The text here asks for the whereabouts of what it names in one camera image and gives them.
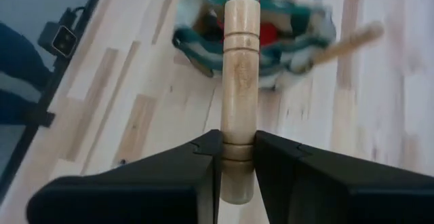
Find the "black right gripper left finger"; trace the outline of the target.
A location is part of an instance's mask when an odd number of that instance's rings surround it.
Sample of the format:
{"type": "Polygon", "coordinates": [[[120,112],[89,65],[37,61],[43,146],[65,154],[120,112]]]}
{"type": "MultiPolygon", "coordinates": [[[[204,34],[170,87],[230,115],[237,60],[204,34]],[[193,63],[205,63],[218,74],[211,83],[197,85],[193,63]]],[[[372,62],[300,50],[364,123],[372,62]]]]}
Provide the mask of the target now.
{"type": "Polygon", "coordinates": [[[222,133],[88,176],[52,180],[28,201],[29,224],[217,224],[222,133]]]}

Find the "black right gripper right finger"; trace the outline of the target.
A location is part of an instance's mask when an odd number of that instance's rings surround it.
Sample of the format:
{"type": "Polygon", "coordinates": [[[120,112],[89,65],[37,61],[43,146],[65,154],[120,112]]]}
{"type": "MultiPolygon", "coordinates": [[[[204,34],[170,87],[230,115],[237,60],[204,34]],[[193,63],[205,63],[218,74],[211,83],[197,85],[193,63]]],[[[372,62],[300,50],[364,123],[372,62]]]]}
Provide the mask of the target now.
{"type": "Polygon", "coordinates": [[[434,224],[434,177],[258,131],[254,167],[270,224],[434,224]]]}

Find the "wooden-handled garden tool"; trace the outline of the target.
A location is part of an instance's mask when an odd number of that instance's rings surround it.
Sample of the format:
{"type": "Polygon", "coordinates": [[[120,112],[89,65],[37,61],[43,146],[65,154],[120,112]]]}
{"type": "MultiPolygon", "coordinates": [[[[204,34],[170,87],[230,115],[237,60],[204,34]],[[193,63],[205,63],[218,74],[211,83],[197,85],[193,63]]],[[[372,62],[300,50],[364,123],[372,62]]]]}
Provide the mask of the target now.
{"type": "Polygon", "coordinates": [[[220,197],[230,204],[246,204],[254,195],[252,154],[257,124],[259,36],[259,0],[227,0],[224,5],[220,197]]]}
{"type": "Polygon", "coordinates": [[[359,48],[376,41],[384,34],[384,27],[381,22],[371,22],[360,28],[348,37],[334,43],[324,51],[314,55],[312,58],[313,64],[327,63],[337,57],[352,54],[359,48]]]}

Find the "green and beige gardening bag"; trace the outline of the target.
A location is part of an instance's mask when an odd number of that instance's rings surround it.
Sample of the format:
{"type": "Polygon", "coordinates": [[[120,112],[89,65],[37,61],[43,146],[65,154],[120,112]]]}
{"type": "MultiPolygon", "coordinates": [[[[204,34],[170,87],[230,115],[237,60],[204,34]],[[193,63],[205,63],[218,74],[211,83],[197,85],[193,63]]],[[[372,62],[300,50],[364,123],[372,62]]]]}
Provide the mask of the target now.
{"type": "MultiPolygon", "coordinates": [[[[223,18],[226,0],[180,0],[172,43],[205,76],[223,68],[223,18]]],[[[260,47],[259,87],[291,86],[313,66],[312,58],[336,40],[332,8],[321,3],[260,0],[260,20],[277,27],[278,40],[260,47]]]]}

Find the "person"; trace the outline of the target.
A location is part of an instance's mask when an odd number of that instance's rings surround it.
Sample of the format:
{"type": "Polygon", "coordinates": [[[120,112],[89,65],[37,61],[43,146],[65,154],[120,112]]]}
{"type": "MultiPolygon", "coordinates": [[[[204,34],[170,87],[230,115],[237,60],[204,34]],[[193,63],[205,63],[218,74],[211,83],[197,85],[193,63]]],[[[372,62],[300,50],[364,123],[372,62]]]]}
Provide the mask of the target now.
{"type": "MultiPolygon", "coordinates": [[[[52,72],[34,45],[22,34],[0,22],[0,72],[29,83],[42,93],[52,72]]],[[[0,124],[24,125],[37,103],[0,89],[0,124]]]]}

